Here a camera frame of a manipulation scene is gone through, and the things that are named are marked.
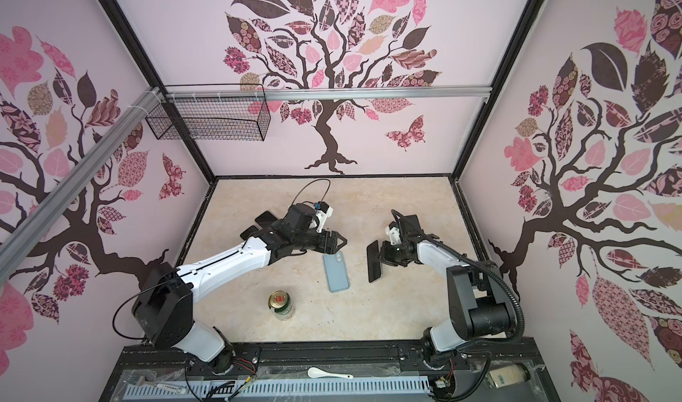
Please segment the light blue phone case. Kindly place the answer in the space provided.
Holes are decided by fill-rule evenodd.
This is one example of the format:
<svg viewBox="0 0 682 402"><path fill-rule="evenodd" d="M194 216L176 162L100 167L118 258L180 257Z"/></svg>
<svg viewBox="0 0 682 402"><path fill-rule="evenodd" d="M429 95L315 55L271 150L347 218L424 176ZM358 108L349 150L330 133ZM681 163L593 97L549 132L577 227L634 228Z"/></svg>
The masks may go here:
<svg viewBox="0 0 682 402"><path fill-rule="evenodd" d="M350 288L346 262L342 252L335 255L325 254L323 256L323 267L330 293L339 293Z"/></svg>

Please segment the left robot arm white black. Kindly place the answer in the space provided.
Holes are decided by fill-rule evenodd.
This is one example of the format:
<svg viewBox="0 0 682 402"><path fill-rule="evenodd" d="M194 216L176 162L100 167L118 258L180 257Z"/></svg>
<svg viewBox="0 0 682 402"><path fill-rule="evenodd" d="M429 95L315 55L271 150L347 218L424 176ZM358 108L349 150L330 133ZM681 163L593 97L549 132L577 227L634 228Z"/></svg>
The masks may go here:
<svg viewBox="0 0 682 402"><path fill-rule="evenodd" d="M156 350L177 349L206 364L213 373L227 373L236 360L234 346L216 327L197 321L194 305L212 291L288 256L314 251L335 255L347 244L325 228L333 208L324 201L296 203L284 217L266 211L241 234L243 242L194 264L163 265L147 277L131 314Z"/></svg>

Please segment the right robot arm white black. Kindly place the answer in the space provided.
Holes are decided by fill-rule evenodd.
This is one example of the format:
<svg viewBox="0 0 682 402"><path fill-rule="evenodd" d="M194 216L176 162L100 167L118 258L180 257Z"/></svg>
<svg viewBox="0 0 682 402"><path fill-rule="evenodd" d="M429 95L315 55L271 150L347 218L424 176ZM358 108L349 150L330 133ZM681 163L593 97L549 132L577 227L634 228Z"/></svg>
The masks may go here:
<svg viewBox="0 0 682 402"><path fill-rule="evenodd" d="M407 231L393 223L388 240L366 249L369 282L382 267L430 266L447 283L449 318L424 331L421 356L430 368L489 344L517 343L525 332L525 317L515 293L490 262L472 260L436 235Z"/></svg>

